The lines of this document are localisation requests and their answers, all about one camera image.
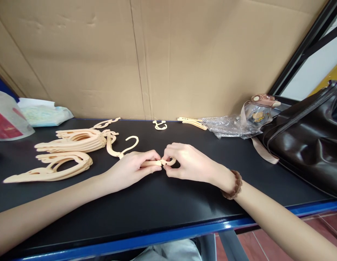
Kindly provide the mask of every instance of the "hand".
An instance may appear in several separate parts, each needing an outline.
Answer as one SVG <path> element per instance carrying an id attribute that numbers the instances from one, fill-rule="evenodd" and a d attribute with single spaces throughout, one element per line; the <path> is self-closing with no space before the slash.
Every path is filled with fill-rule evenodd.
<path id="1" fill-rule="evenodd" d="M 100 182 L 106 186 L 106 193 L 114 193 L 138 182 L 145 176 L 161 170 L 161 166 L 148 166 L 140 168 L 146 160 L 160 160 L 155 150 L 148 152 L 131 152 L 105 173 L 99 175 Z"/>
<path id="2" fill-rule="evenodd" d="M 178 169 L 164 165 L 166 174 L 169 177 L 207 182 L 219 187 L 226 193 L 231 193 L 234 190 L 234 174 L 228 168 L 211 160 L 193 146 L 175 142 L 169 144 L 164 151 L 162 159 L 168 160 L 169 157 L 176 158 L 180 163 L 180 168 Z"/>

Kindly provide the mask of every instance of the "beige plastic hanger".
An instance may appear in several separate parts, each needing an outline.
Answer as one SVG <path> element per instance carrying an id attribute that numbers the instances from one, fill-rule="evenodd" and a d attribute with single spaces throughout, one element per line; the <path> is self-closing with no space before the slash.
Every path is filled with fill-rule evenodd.
<path id="1" fill-rule="evenodd" d="M 202 120 L 196 120 L 196 119 L 184 118 L 184 117 L 179 117 L 177 120 L 183 123 L 194 125 L 200 129 L 207 130 L 207 127 L 201 123 Z"/>
<path id="2" fill-rule="evenodd" d="M 94 129 L 58 130 L 56 133 L 60 139 L 36 144 L 34 147 L 37 151 L 50 153 L 92 152 L 106 146 L 107 140 L 104 135 L 107 133 L 118 135 L 118 133 L 110 130 L 100 132 Z"/>
<path id="3" fill-rule="evenodd" d="M 116 118 L 115 120 L 110 119 L 110 120 L 102 121 L 100 123 L 97 123 L 94 127 L 90 128 L 90 129 L 103 129 L 103 128 L 107 127 L 109 124 L 111 124 L 112 122 L 116 122 L 118 120 L 120 120 L 120 117 Z"/>
<path id="4" fill-rule="evenodd" d="M 90 156 L 83 152 L 63 152 L 36 156 L 44 163 L 50 163 L 47 167 L 40 167 L 20 175 L 6 178 L 4 183 L 31 182 L 31 181 L 57 181 L 75 176 L 87 170 L 92 164 Z M 57 171 L 63 163 L 75 160 L 78 164 L 67 170 Z"/>
<path id="5" fill-rule="evenodd" d="M 159 128 L 158 126 L 159 125 L 161 125 L 161 124 L 164 124 L 166 121 L 161 121 L 161 123 L 157 123 L 157 121 L 155 120 L 155 121 L 153 121 L 153 123 L 155 123 L 155 129 L 157 129 L 158 131 L 160 131 L 160 130 L 163 130 L 163 129 L 167 129 L 167 125 L 165 124 L 165 126 L 164 127 L 162 127 L 162 128 Z"/>
<path id="6" fill-rule="evenodd" d="M 137 136 L 130 136 L 128 137 L 125 141 L 128 141 L 129 139 L 131 138 L 134 138 L 136 139 L 136 142 L 134 145 L 132 145 L 131 147 L 127 148 L 127 149 L 124 149 L 122 152 L 116 152 L 112 149 L 112 144 L 115 142 L 116 140 L 116 136 L 112 135 L 111 133 L 109 133 L 107 135 L 107 145 L 106 145 L 106 148 L 107 148 L 107 152 L 113 156 L 113 157 L 119 157 L 120 159 L 122 159 L 122 157 L 124 157 L 124 153 L 127 152 L 128 150 L 131 150 L 133 149 L 134 147 L 137 146 L 138 142 L 139 142 L 139 139 Z"/>
<path id="7" fill-rule="evenodd" d="M 168 165 L 168 166 L 172 166 L 174 163 L 176 163 L 176 159 L 175 158 L 171 158 L 171 161 L 165 161 L 163 159 L 158 160 L 158 161 L 145 161 L 141 164 L 141 167 L 148 167 L 148 166 L 153 166 L 153 165 Z"/>

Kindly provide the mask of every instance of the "white plastic bag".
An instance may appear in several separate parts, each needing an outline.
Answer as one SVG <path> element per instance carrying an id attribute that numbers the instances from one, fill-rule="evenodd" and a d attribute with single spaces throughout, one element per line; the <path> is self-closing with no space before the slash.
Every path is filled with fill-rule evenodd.
<path id="1" fill-rule="evenodd" d="M 53 101 L 20 98 L 18 106 L 32 127 L 58 126 L 74 117 L 69 109 L 55 107 Z"/>

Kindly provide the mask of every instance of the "bag handle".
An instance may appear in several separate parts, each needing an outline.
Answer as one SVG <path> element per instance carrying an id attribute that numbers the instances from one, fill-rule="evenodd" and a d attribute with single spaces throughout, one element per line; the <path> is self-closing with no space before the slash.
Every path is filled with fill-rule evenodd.
<path id="1" fill-rule="evenodd" d="M 269 149 L 269 143 L 279 136 L 282 132 L 287 130 L 290 126 L 297 123 L 300 119 L 308 115 L 310 112 L 312 112 L 314 109 L 318 108 L 320 105 L 325 103 L 327 100 L 329 100 L 335 93 L 337 92 L 337 81 L 329 81 L 329 86 L 317 97 L 317 99 L 310 104 L 307 108 L 303 109 L 302 111 L 299 111 L 292 117 L 290 117 L 281 128 L 279 128 L 267 141 L 266 143 L 266 149 L 270 151 Z"/>

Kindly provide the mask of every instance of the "white wall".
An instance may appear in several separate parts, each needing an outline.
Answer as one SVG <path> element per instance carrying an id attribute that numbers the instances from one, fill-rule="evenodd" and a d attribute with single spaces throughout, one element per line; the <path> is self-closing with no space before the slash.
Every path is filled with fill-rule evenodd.
<path id="1" fill-rule="evenodd" d="M 337 26 L 337 19 L 327 33 Z M 282 92 L 282 97 L 305 99 L 337 65 L 337 37 L 310 56 Z"/>

